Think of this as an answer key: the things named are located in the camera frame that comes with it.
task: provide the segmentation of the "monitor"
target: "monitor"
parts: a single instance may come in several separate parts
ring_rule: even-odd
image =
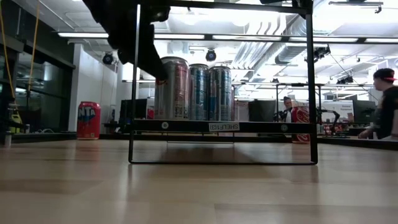
[[[249,121],[274,122],[276,100],[254,100],[249,102]]]
[[[374,121],[376,103],[372,101],[353,100],[354,121],[356,123],[371,123]]]

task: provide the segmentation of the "window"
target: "window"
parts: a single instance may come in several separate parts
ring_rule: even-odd
[[[35,58],[28,97],[31,60],[30,54],[19,54],[16,102],[21,120],[30,125],[31,132],[45,129],[53,132],[66,131],[72,73]]]
[[[7,68],[6,68],[6,58],[3,55],[0,55],[0,78],[7,78]]]
[[[32,56],[28,53],[19,54],[17,68],[17,86],[27,88],[30,77]],[[35,58],[31,89],[51,95],[69,97],[71,75],[64,69],[51,63]]]

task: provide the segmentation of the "shelf label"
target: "shelf label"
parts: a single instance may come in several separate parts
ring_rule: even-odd
[[[209,123],[210,132],[221,132],[221,131],[239,131],[239,123],[227,122],[227,123]]]

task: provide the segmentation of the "black cable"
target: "black cable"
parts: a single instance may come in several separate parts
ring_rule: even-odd
[[[338,61],[334,58],[334,56],[333,56],[332,54],[330,54],[330,56],[333,58],[333,60],[337,63],[337,65],[340,66],[340,68],[341,68],[347,75],[351,76],[351,75],[340,65],[340,63],[338,63]],[[360,84],[354,79],[354,77],[353,77],[353,80],[354,80],[354,82],[355,82],[357,85],[360,86]],[[362,88],[363,90],[365,90],[369,95],[371,95],[375,100],[379,101],[379,99],[377,99],[376,97],[374,97],[374,96],[373,96],[367,89],[365,89],[363,86],[361,86],[361,88]]]

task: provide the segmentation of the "hand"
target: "hand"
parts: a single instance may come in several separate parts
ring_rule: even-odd
[[[371,135],[371,134],[372,134],[372,131],[370,129],[367,129],[367,130],[361,132],[361,134],[359,134],[358,137],[360,139],[367,139],[369,137],[369,135]]]

